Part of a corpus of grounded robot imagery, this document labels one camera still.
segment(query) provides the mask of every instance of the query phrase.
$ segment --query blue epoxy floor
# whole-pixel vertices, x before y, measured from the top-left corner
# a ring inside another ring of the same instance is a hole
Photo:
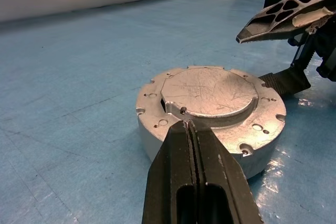
[[[256,76],[289,66],[286,41],[239,45],[263,0],[150,0],[0,25],[0,223],[140,223],[150,161],[139,88],[187,65]],[[264,174],[250,180],[265,223],[335,223],[336,84],[285,101]]]

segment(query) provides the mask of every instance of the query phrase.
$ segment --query circular metal housing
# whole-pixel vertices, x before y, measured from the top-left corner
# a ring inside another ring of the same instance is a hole
[[[154,160],[168,129],[179,120],[210,126],[237,159],[245,176],[260,173],[285,125],[286,108],[279,94],[243,71],[190,66],[157,75],[136,101],[145,150]]]

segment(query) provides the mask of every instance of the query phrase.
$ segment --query screw hole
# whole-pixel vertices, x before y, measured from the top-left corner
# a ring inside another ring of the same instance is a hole
[[[165,125],[167,125],[168,124],[168,121],[166,120],[166,119],[161,119],[161,120],[159,120],[159,125],[161,125],[161,126],[165,126]]]
[[[181,113],[181,115],[185,115],[186,110],[187,110],[186,107],[182,107],[182,108],[180,109],[180,113]]]

